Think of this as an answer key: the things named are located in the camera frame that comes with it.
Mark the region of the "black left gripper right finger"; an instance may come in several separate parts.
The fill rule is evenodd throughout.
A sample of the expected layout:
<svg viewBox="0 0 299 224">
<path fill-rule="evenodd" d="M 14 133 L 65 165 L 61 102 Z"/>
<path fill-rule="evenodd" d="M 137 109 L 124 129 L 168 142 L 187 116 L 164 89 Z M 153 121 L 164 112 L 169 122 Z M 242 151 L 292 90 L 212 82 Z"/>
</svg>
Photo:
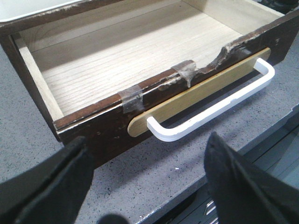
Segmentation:
<svg viewBox="0 0 299 224">
<path fill-rule="evenodd" d="M 207 141 L 204 169 L 220 224 L 299 222 L 299 191 L 246 160 L 217 132 Z"/>
</svg>

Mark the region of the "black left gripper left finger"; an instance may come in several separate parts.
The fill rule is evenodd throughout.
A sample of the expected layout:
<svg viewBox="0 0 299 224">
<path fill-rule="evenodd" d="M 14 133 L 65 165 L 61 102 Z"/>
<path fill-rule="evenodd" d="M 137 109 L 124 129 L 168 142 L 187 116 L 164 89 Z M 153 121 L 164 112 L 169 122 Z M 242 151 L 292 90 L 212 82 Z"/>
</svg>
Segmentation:
<svg viewBox="0 0 299 224">
<path fill-rule="evenodd" d="M 94 159 L 79 136 L 30 170 L 1 183 L 2 224 L 72 224 L 90 189 Z"/>
</svg>

